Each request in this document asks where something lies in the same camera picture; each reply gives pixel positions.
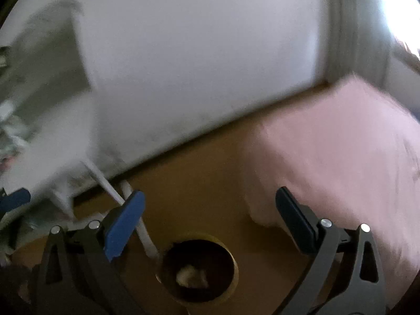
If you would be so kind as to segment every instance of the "white wall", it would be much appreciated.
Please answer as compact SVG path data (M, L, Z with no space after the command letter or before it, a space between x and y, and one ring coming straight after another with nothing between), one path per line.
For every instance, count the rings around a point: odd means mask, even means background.
M19 0L6 45L52 0ZM326 0L78 0L102 140L128 166L322 77Z
M384 88L408 109L420 111L420 74L393 55Z

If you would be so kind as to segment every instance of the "bright window light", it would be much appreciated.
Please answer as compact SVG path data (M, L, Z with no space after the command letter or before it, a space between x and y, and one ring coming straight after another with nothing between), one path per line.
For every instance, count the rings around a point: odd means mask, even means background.
M420 4L417 0L382 0L389 29L406 50L420 59Z

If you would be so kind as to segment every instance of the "pink fabric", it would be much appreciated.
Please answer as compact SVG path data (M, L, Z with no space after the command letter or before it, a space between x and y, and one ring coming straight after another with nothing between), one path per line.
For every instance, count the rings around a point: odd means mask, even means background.
M244 148L244 195L251 217L283 226L275 204L287 186L338 226L367 223L393 307L420 269L420 124L361 78L270 114Z

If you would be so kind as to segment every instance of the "metal screw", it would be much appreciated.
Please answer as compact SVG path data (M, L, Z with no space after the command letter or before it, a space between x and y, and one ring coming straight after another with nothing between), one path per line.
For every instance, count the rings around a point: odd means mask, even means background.
M91 230L96 230L97 228L99 228L99 226L101 225L101 223L98 221L98 220L92 220L90 223L89 223L89 228L91 229Z
M323 226L323 227L331 227L331 225L332 225L333 223L331 222L331 220L329 220L329 219L327 219L327 218L324 218L324 219L321 219L321 225Z
M362 224L362 225L360 225L360 228L365 232L370 231L370 226L368 224Z
M51 228L50 232L51 232L52 234L57 234L57 233L59 233L59 232L60 232L60 226L58 226L58 225L54 225L54 226Z

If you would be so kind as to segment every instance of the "gray curtain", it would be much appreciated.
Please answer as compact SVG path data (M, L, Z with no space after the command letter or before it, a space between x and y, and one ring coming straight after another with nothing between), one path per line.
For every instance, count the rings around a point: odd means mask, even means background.
M393 39L381 0L329 0L329 5L327 81L355 72L381 88Z

